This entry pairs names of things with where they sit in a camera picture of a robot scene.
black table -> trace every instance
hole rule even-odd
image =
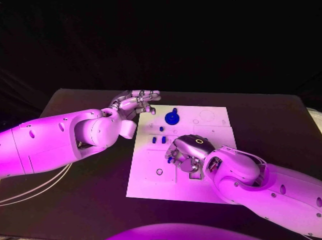
[[[118,93],[60,89],[42,117],[102,109]],[[188,92],[161,95],[157,104],[227,107],[237,148],[322,180],[322,135],[296,96]],[[138,226],[181,222],[220,227],[265,240],[304,240],[240,205],[127,197],[134,144],[135,138],[119,137],[111,148],[73,164],[49,191],[0,207],[0,235],[101,240]],[[1,180],[0,200],[35,188],[59,171]]]

small blue part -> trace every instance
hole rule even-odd
[[[180,115],[177,114],[177,108],[173,109],[173,112],[167,113],[165,122],[170,125],[175,125],[180,122]]]

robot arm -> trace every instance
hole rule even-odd
[[[131,139],[138,113],[155,109],[148,101],[160,100],[160,91],[125,91],[102,110],[46,117],[0,133],[0,179],[50,171],[99,153],[118,140]]]
[[[322,238],[322,181],[233,148],[214,149],[197,135],[174,141],[165,158],[186,172],[203,168],[204,179],[229,204],[245,205],[289,230]]]

black curtain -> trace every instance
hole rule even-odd
[[[296,94],[322,109],[322,6],[0,0],[0,129],[59,88]]]

table surface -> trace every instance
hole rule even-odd
[[[118,93],[60,89],[42,117],[102,109]],[[155,104],[227,107],[237,148],[322,180],[322,135],[296,96],[191,92],[161,95]],[[49,191],[0,207],[0,235],[101,240],[144,225],[181,222],[233,230],[265,240],[304,239],[245,206],[127,197],[134,144],[135,137],[119,137],[102,153],[73,163]],[[59,171],[1,180],[0,200],[35,188]]]

